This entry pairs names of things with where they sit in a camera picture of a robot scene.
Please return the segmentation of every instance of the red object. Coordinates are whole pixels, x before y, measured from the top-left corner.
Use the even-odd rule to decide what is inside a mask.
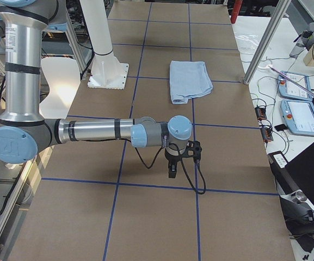
[[[231,15],[231,23],[235,23],[237,21],[238,14],[240,12],[240,8],[242,7],[243,0],[235,0],[234,8]]]

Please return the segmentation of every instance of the robotic arm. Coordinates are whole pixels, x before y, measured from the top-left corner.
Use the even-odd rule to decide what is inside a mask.
[[[200,161],[201,147],[189,142],[192,124],[184,116],[168,123],[152,118],[100,121],[44,119],[39,113],[41,36],[50,20],[66,23],[65,0],[0,0],[5,22],[6,110],[0,115],[0,159],[19,164],[46,147],[68,141],[130,139],[134,147],[162,146],[175,178],[177,162]]]

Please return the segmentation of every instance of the table surface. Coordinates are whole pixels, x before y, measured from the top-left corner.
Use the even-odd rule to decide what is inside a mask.
[[[68,119],[189,117],[208,192],[181,168],[168,179],[163,156],[144,169],[124,141],[59,145],[9,260],[294,260],[226,7],[115,2],[109,27],[126,87],[82,81]],[[172,104],[172,60],[205,61],[213,92]]]
[[[252,39],[260,41],[265,28],[269,22],[269,18],[266,17],[244,17],[239,16],[237,22],[233,25],[233,31],[235,32],[238,48],[241,52],[241,59],[243,61],[243,67],[246,71],[249,67],[250,63],[247,61],[251,61],[253,55],[249,54],[254,52],[253,47],[255,45],[249,45],[247,42],[241,39]],[[299,56],[298,59],[285,59],[289,57],[289,53],[294,47],[295,43],[293,42],[298,36],[297,32],[294,30],[291,22],[288,18],[283,18],[278,26],[270,44],[265,52],[263,59],[266,57],[271,58],[271,62],[273,63],[273,67],[279,71],[287,71],[296,72],[306,74],[312,77],[309,77],[311,88],[314,89],[314,67],[307,67],[303,63],[303,58],[307,54],[307,50],[304,50]],[[260,63],[260,67],[264,67],[266,63]],[[271,70],[262,70],[258,69],[252,81],[249,84],[250,92],[252,94],[252,98],[256,98],[256,95],[265,100],[267,104],[274,104],[273,99],[262,95],[267,94],[272,97],[275,97],[278,83],[275,79],[277,74],[272,72]],[[259,80],[260,92],[258,91],[257,81]],[[280,102],[282,98],[279,94],[276,96],[276,104],[275,106],[270,106],[267,108],[267,116],[268,119],[273,123],[273,125],[279,125],[284,123],[284,120],[281,116]],[[291,134],[290,131],[286,130],[285,133],[290,141],[290,147],[285,154],[287,160],[291,160],[296,157],[300,152],[302,152],[305,148],[307,148],[310,144],[314,142],[314,137],[311,136],[298,136]],[[282,151],[285,147],[285,143],[273,133],[273,142],[269,142],[266,148],[267,154],[275,151]],[[308,204],[314,209],[312,203],[308,200]],[[301,260],[304,255],[309,254],[301,249],[299,244],[295,240],[291,240],[291,244],[293,246],[294,254],[296,260]],[[309,259],[314,258],[314,249],[309,256]]]

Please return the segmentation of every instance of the white cloth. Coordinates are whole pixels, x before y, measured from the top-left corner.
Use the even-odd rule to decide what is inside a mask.
[[[171,61],[170,96],[173,104],[186,104],[191,98],[209,94],[213,89],[203,61]]]

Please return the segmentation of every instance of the white table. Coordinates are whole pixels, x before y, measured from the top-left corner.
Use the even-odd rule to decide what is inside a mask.
[[[269,19],[270,18],[267,18],[267,17],[239,16],[236,23],[233,25],[233,30],[234,30],[236,38],[240,35],[242,36],[251,35],[252,36],[251,39],[259,41],[264,33],[265,28],[267,27]],[[296,39],[297,36],[298,34],[294,30],[289,19],[283,18],[262,60],[265,60],[265,57],[272,58],[272,59],[288,58],[290,51],[295,45],[293,40]],[[254,50],[248,48],[249,45],[247,45],[246,42],[239,39],[236,39],[236,40],[237,40],[239,50],[241,51],[241,59],[243,61],[244,70],[246,72],[250,63],[245,63],[245,61],[251,61],[251,59],[253,58]],[[302,73],[306,75],[314,75],[314,67],[307,67],[303,63],[303,58],[305,57],[306,53],[307,53],[306,50],[303,51],[299,55],[296,61],[295,59],[292,59],[292,58],[272,60],[273,67],[279,71],[289,70],[290,72]],[[259,98],[265,100],[267,104],[273,104],[274,101],[271,98],[260,94],[258,91],[257,81],[265,76],[271,76],[273,78],[277,78],[278,75],[274,73],[273,71],[271,71],[270,69],[258,69],[249,84],[250,92],[254,94],[252,95],[253,99],[257,98],[256,97],[257,95]],[[260,91],[264,94],[275,97],[278,83],[277,83],[277,80],[273,78],[267,77],[260,80]],[[310,77],[310,84],[311,84],[311,88],[314,89],[314,76]],[[273,123],[273,126],[285,123],[281,116],[282,115],[281,110],[280,110],[281,100],[282,98],[278,94],[276,96],[275,106],[267,107],[266,114],[269,121]],[[287,137],[290,141],[289,142],[290,148],[285,155],[287,160],[293,159],[301,151],[303,151],[305,148],[307,148],[310,144],[314,142],[314,137],[311,137],[311,136],[292,135],[291,132],[289,132],[288,130],[286,130],[285,133],[287,134]],[[269,142],[267,145],[267,149],[266,149],[267,154],[271,152],[279,151],[279,150],[282,151],[285,147],[284,141],[277,134],[273,133],[273,139],[274,141]],[[309,254],[303,251],[296,241],[291,240],[291,244],[293,246],[296,260],[301,260],[305,254]],[[309,260],[313,260],[313,258],[314,258],[314,249],[309,256]]]

